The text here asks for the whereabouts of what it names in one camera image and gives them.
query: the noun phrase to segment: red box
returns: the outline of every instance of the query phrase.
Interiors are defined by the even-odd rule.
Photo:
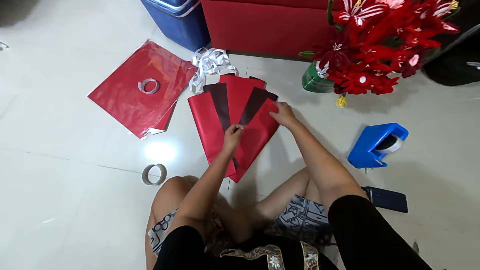
[[[298,56],[327,42],[327,0],[201,1],[214,48]]]

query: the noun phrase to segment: hand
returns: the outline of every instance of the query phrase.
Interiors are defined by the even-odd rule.
[[[278,107],[278,113],[270,112],[270,115],[282,126],[286,128],[291,128],[296,123],[298,119],[295,117],[292,111],[292,107],[286,102],[275,102],[275,105]]]
[[[233,124],[225,131],[222,151],[234,155],[240,142],[240,136],[243,130],[247,128],[245,125]]]

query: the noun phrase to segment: yellow scissors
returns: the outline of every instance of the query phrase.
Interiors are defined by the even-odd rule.
[[[345,108],[347,105],[345,93],[343,93],[337,100],[335,100],[335,105],[339,106],[340,108]]]

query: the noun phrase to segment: person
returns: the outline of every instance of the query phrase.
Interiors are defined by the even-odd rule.
[[[174,177],[159,189],[145,236],[147,268],[336,270],[315,243],[305,241],[318,244],[323,238],[313,231],[327,223],[347,270],[431,269],[381,216],[345,167],[295,117],[292,108],[285,102],[276,105],[278,113],[270,114],[291,131],[306,168],[252,207],[225,205],[217,194],[241,134],[248,128],[232,125],[225,132],[221,152],[195,184]],[[219,228],[214,222],[218,218],[232,242],[223,242],[213,233]],[[294,233],[268,234],[264,229],[271,224]],[[292,237],[302,235],[301,241]],[[227,248],[214,255],[216,244]]]

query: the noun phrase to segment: black smartphone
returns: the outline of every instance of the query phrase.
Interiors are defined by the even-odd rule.
[[[362,189],[376,207],[408,213],[407,196],[405,194],[372,186],[363,186]]]

